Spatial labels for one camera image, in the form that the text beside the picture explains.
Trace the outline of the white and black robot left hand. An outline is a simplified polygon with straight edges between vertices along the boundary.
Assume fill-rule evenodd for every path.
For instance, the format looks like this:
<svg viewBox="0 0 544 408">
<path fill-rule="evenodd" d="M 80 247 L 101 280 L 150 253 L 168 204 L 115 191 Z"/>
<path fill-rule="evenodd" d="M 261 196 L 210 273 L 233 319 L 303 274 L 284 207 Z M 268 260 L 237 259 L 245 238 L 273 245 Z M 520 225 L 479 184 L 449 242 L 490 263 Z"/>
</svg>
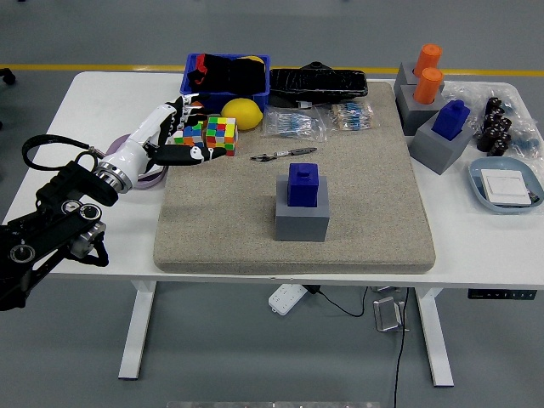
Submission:
<svg viewBox="0 0 544 408">
<path fill-rule="evenodd" d="M 178 130 L 206 119 L 208 111 L 193 103 L 208 98 L 205 93 L 182 94 L 175 101 L 158 106 L 116 152 L 99 161 L 94 173 L 124 194 L 155 165 L 194 166 L 224 156 L 226 149 L 221 147 L 167 143 Z"/>
</svg>

